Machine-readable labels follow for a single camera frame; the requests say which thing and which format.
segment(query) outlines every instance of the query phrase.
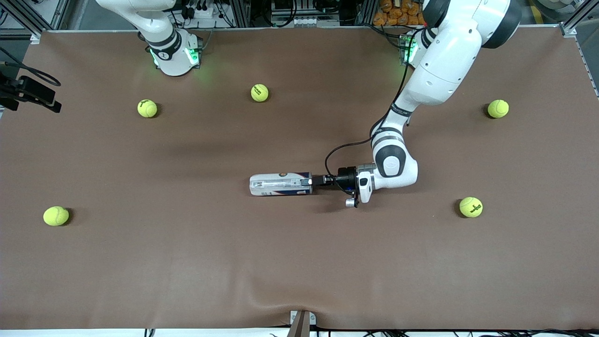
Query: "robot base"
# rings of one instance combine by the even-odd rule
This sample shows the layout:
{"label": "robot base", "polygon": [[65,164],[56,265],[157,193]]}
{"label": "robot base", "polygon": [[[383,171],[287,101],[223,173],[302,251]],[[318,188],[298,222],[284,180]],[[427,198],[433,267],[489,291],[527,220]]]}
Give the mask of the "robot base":
{"label": "robot base", "polygon": [[181,48],[173,54],[172,59],[165,61],[152,53],[156,69],[169,76],[185,75],[189,70],[199,68],[202,58],[204,40],[184,29],[178,29],[177,32],[181,34]]}

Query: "power strip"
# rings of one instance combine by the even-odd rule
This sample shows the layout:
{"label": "power strip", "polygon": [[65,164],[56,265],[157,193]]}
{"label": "power strip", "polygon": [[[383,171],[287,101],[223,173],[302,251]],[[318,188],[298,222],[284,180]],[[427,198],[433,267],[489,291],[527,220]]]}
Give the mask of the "power strip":
{"label": "power strip", "polygon": [[208,7],[208,10],[195,10],[195,19],[212,19],[212,15],[214,14],[214,8]]}

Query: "brown table surface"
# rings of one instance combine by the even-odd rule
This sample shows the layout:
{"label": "brown table surface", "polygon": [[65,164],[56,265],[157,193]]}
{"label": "brown table surface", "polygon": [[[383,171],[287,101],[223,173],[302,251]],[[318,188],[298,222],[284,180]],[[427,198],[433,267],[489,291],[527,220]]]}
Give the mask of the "brown table surface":
{"label": "brown table surface", "polygon": [[[336,329],[599,326],[599,101],[559,29],[482,50],[406,129],[418,182],[359,209],[334,190],[252,197],[248,178],[323,173],[329,150],[367,136],[401,79],[384,38],[217,32],[177,78],[143,48],[135,34],[29,48],[62,81],[63,110],[0,121],[0,327],[276,326],[293,309]],[[157,118],[137,114],[143,98]],[[497,98],[510,113],[492,120]],[[371,160],[365,145],[330,164]],[[468,195],[479,218],[455,212]],[[56,204],[68,226],[43,223]]]}

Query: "green led light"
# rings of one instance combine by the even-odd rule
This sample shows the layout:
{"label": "green led light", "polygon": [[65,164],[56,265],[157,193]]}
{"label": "green led light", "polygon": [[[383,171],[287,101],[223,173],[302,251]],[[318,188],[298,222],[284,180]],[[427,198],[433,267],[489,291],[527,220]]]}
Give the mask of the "green led light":
{"label": "green led light", "polygon": [[154,59],[154,64],[158,67],[158,60],[156,59],[156,55],[154,54],[154,51],[152,49],[150,49],[150,54]]}
{"label": "green led light", "polygon": [[406,49],[402,50],[403,62],[404,63],[408,63],[408,62],[412,63],[414,61],[414,57],[416,56],[416,51],[418,49],[418,43],[414,39],[412,39],[412,37],[406,36],[406,35],[400,36],[400,39],[403,42],[403,43],[401,43],[401,45],[403,47],[410,46],[410,40],[412,40],[412,44],[410,47],[410,60],[407,59],[407,56],[408,56],[407,50]]}
{"label": "green led light", "polygon": [[189,59],[189,62],[191,62],[191,64],[198,63],[198,52],[196,52],[195,50],[185,48],[185,54],[187,54],[187,58]]}

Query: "tennis ball logo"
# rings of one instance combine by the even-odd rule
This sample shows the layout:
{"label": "tennis ball logo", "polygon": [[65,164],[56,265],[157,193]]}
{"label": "tennis ball logo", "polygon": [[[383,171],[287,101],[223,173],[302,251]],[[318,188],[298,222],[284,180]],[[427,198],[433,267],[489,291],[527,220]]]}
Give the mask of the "tennis ball logo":
{"label": "tennis ball logo", "polygon": [[476,212],[477,210],[481,209],[482,207],[483,207],[483,206],[482,206],[481,204],[478,204],[478,205],[472,205],[472,208],[473,208],[473,209],[470,211],[470,213],[474,213],[474,212]]}
{"label": "tennis ball logo", "polygon": [[256,102],[264,102],[268,98],[268,88],[262,84],[254,85],[251,93]]}

